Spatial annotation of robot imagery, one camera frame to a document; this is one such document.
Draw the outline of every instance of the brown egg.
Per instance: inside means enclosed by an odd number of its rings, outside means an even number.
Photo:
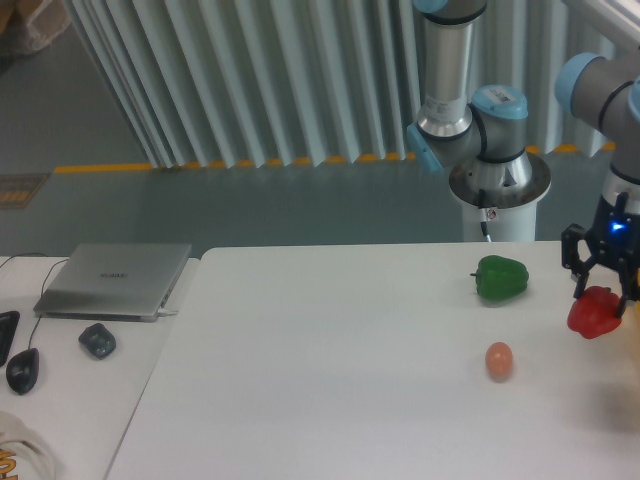
[[[487,365],[491,378],[496,382],[505,381],[509,378],[513,367],[513,353],[511,353],[509,345],[503,342],[491,345],[484,357],[484,363]]]

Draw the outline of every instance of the black device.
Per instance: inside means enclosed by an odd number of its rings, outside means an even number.
[[[7,364],[7,383],[18,395],[31,391],[38,380],[40,352],[37,348],[14,355]]]
[[[0,313],[0,367],[2,367],[9,358],[9,350],[13,343],[13,336],[18,327],[20,313],[16,311]]]
[[[108,357],[116,348],[115,337],[101,323],[94,323],[85,328],[78,337],[78,341],[90,355],[98,360]]]

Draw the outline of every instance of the laptop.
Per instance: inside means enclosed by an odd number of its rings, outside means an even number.
[[[36,315],[155,321],[178,281],[188,244],[81,244],[36,306]]]

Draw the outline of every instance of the black computer mouse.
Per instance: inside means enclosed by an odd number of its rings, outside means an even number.
[[[85,328],[78,341],[92,356],[98,360],[109,356],[116,348],[116,339],[113,334],[101,323],[94,323]]]
[[[7,383],[18,395],[31,391],[38,380],[40,353],[30,348],[16,354],[7,363]]]

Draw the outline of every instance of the cable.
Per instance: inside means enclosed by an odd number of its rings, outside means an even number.
[[[2,262],[2,265],[0,265],[0,268],[4,267],[9,262],[9,260],[13,260],[14,258],[17,258],[17,257],[48,257],[48,255],[40,252],[19,253],[17,255],[12,255],[9,258],[7,258],[4,262]]]
[[[491,235],[489,235],[489,227],[487,227],[487,222],[485,220],[480,222],[480,229],[482,230],[482,235],[484,235],[484,238],[487,240],[487,242],[491,243]]]
[[[53,272],[53,269],[56,268],[56,266],[60,265],[61,263],[64,263],[66,261],[68,261],[68,258],[65,258],[64,260],[60,260],[56,263],[54,263],[53,265],[51,265],[51,268],[49,269],[49,273],[47,273],[47,276],[44,278],[44,282],[42,282],[42,288],[40,288],[40,296],[42,297],[42,295],[44,295],[44,286],[47,284],[47,280],[49,280],[49,277],[51,276],[51,272]],[[35,326],[33,327],[33,330],[31,330],[31,336],[29,336],[29,345],[27,346],[27,350],[29,350],[31,348],[31,342],[33,341],[33,335],[36,333],[36,329],[38,328],[38,325],[40,325],[40,320],[42,320],[42,315],[40,315],[38,317],[38,321],[36,322]]]

